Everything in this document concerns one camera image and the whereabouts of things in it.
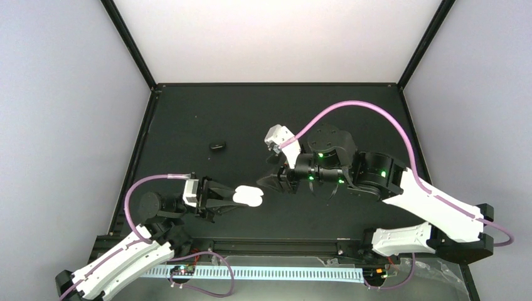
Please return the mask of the white charging case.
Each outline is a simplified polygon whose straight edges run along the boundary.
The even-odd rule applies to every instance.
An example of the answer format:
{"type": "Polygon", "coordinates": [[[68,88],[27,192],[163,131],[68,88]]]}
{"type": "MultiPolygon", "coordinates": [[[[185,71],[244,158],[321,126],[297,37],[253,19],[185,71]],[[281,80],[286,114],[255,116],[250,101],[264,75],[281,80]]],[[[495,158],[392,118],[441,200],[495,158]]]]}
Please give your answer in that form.
{"type": "Polygon", "coordinates": [[[241,185],[235,189],[232,200],[249,207],[258,207],[263,203],[263,195],[263,191],[258,187],[241,185]]]}

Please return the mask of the black charging case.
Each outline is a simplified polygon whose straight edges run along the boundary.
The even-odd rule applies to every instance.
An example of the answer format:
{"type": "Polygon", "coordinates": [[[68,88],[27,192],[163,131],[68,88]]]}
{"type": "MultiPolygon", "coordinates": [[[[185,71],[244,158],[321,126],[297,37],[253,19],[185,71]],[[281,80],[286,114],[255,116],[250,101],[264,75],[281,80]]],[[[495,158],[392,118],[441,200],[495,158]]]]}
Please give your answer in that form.
{"type": "Polygon", "coordinates": [[[215,141],[215,142],[211,142],[209,144],[209,149],[211,151],[221,151],[225,147],[226,147],[226,142],[225,141],[215,141]]]}

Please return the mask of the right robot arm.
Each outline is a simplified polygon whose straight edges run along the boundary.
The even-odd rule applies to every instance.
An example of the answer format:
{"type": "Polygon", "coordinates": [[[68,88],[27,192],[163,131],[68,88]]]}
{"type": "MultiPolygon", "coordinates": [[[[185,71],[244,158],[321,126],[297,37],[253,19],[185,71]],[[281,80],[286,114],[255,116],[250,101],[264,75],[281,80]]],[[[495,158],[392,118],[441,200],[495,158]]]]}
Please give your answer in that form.
{"type": "Polygon", "coordinates": [[[302,181],[309,187],[333,183],[422,219],[415,226],[365,230],[357,252],[367,263],[404,253],[426,253],[468,265],[494,252],[494,240],[484,232],[485,223],[494,217],[492,206],[460,202],[416,179],[401,161],[359,151],[347,131],[321,124],[309,132],[303,147],[287,127],[274,125],[264,142],[272,151],[270,161],[278,167],[258,180],[263,187],[293,194],[302,181]]]}

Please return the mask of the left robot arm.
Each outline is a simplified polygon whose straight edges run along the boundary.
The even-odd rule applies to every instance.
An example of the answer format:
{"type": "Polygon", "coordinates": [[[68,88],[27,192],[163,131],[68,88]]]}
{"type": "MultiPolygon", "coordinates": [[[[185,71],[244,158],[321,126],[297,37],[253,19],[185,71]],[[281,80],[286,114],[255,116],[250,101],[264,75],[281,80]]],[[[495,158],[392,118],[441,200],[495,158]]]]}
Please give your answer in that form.
{"type": "Polygon", "coordinates": [[[158,174],[135,182],[126,192],[124,213],[131,233],[85,267],[64,270],[56,278],[60,300],[112,300],[118,292],[150,269],[163,263],[186,263],[202,256],[216,258],[226,266],[230,280],[235,274],[224,257],[206,249],[193,252],[194,241],[184,230],[182,217],[193,212],[210,220],[216,208],[254,208],[263,202],[263,191],[253,186],[231,188],[209,177],[194,174],[158,174]],[[141,184],[159,179],[184,180],[177,198],[157,193],[145,194],[138,209],[141,220],[135,224],[130,198],[141,184]]]}

